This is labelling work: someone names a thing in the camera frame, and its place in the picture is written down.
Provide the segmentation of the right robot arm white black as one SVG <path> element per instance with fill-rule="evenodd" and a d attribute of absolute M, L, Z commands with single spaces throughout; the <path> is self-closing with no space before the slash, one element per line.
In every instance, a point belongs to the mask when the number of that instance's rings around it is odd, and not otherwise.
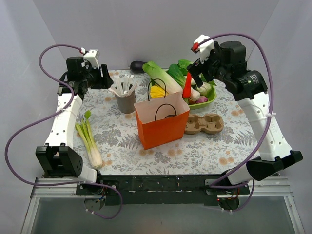
<path fill-rule="evenodd" d="M 206 81 L 217 79 L 225 84 L 240 108 L 244 111 L 258 142 L 253 154 L 233 169 L 225 171 L 212 182 L 211 188 L 233 193 L 242 183 L 261 181 L 303 159 L 300 151 L 294 151 L 283 136 L 273 113 L 273 95 L 263 76 L 247 69 L 246 48 L 239 41 L 218 44 L 213 40 L 195 42 L 194 53 L 200 58 L 188 66 L 197 85 L 202 86 L 200 76 Z"/>

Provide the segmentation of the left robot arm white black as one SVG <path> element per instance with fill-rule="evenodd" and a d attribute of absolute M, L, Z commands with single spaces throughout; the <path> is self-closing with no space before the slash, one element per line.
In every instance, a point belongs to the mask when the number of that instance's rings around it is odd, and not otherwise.
<path fill-rule="evenodd" d="M 51 132 L 43 146 L 36 148 L 36 157 L 45 174 L 50 177 L 75 177 L 87 182 L 93 195 L 103 191 L 97 171 L 83 164 L 82 157 L 73 149 L 73 135 L 79 109 L 89 88 L 108 89 L 113 81 L 105 64 L 99 64 L 97 50 L 66 60 L 67 71 L 58 86 L 60 112 L 54 118 Z"/>

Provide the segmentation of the cardboard cup carrier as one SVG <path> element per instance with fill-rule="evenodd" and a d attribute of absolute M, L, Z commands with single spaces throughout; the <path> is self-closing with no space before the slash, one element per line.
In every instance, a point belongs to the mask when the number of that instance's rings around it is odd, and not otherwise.
<path fill-rule="evenodd" d="M 198 115 L 189 115 L 184 134 L 194 135 L 199 132 L 218 134 L 223 128 L 223 119 L 218 114 L 206 114 L 202 117 Z"/>

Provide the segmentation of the orange paper bag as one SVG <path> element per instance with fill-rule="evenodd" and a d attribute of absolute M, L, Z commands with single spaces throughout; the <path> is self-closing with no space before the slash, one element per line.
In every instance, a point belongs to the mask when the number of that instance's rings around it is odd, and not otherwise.
<path fill-rule="evenodd" d="M 134 104 L 139 139 L 145 150 L 181 139 L 190 113 L 182 93 Z M 174 114 L 176 117 L 165 118 Z"/>

